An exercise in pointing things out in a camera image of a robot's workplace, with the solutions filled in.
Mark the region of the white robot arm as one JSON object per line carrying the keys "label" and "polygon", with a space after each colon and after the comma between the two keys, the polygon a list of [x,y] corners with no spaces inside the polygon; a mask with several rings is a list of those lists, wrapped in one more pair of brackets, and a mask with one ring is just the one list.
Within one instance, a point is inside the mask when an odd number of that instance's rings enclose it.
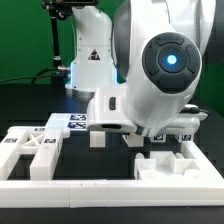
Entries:
{"label": "white robot arm", "polygon": [[191,135],[205,113],[190,100],[216,0],[124,0],[113,17],[75,6],[77,56],[70,87],[91,93],[90,131]]}

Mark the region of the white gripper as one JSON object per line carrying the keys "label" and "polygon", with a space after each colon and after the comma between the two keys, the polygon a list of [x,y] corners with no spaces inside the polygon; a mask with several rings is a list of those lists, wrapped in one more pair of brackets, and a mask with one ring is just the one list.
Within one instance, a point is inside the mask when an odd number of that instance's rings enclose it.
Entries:
{"label": "white gripper", "polygon": [[183,93],[169,95],[126,85],[98,88],[87,107],[87,129],[145,137],[191,135],[208,113],[187,101]]}

